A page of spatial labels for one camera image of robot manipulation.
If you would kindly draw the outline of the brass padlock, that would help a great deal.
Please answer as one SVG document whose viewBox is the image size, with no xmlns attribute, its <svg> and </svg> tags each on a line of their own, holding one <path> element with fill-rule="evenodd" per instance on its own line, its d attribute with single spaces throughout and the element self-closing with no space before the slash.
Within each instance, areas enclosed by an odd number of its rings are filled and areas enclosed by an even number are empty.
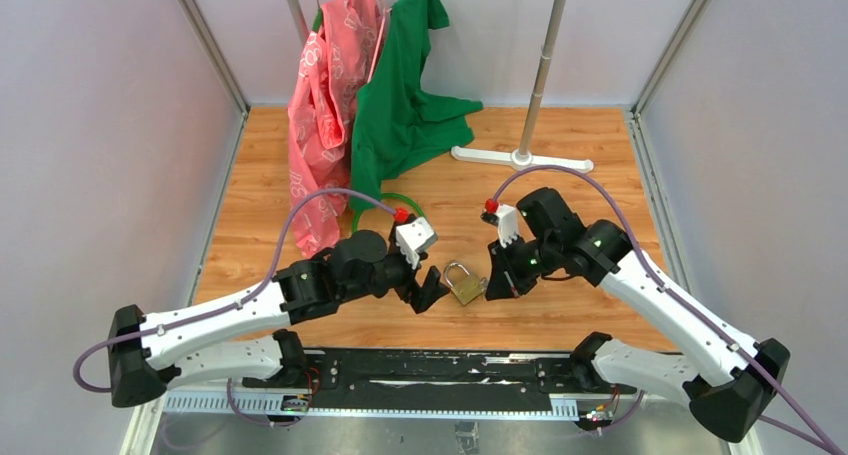
<svg viewBox="0 0 848 455">
<path fill-rule="evenodd" d="M 477 275 L 459 261 L 451 261 L 445 266 L 443 279 L 462 306 L 482 296 L 488 287 L 486 277 Z"/>
</svg>

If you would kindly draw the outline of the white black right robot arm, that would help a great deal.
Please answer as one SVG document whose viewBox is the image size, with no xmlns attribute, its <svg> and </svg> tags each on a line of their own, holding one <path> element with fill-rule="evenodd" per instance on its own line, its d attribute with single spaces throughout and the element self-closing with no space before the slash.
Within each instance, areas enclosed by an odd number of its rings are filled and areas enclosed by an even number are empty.
<svg viewBox="0 0 848 455">
<path fill-rule="evenodd" d="M 761 341 L 707 310 L 610 220 L 584 224 L 558 191 L 543 187 L 516 206 L 489 199 L 481 214 L 497 229 L 488 246 L 489 300 L 519 298 L 562 270 L 625 302 L 673 342 L 678 354 L 638 349 L 593 332 L 571 353 L 571 378 L 584 392 L 630 386 L 689 409 L 707 431 L 742 441 L 775 398 L 789 349 Z"/>
</svg>

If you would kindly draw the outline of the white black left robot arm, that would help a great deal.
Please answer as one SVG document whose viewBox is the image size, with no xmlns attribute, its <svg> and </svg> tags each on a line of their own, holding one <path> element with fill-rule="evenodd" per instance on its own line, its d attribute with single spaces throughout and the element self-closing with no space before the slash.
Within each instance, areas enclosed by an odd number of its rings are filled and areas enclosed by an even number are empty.
<svg viewBox="0 0 848 455">
<path fill-rule="evenodd" d="M 416 280 L 437 239 L 422 220 L 393 228 L 389 238 L 361 230 L 269 283 L 211 302 L 166 313 L 118 309 L 109 332 L 117 341 L 108 350 L 112 405 L 135 407 L 182 385 L 226 378 L 298 386 L 308 361 L 291 326 L 390 291 L 415 313 L 428 310 L 448 292 L 435 267 Z"/>
</svg>

